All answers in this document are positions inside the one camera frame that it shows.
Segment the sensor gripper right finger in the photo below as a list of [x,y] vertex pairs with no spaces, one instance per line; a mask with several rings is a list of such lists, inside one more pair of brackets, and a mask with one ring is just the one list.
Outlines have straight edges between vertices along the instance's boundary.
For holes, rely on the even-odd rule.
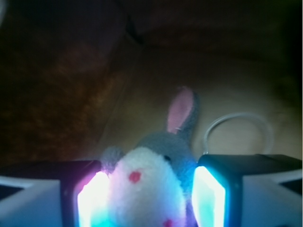
[[192,205],[200,227],[300,227],[302,161],[285,155],[203,155]]

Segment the sensor gripper left finger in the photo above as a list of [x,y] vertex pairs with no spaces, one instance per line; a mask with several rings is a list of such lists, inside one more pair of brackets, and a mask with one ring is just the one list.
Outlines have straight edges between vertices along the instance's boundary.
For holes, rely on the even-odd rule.
[[100,161],[26,162],[0,169],[2,227],[107,227]]

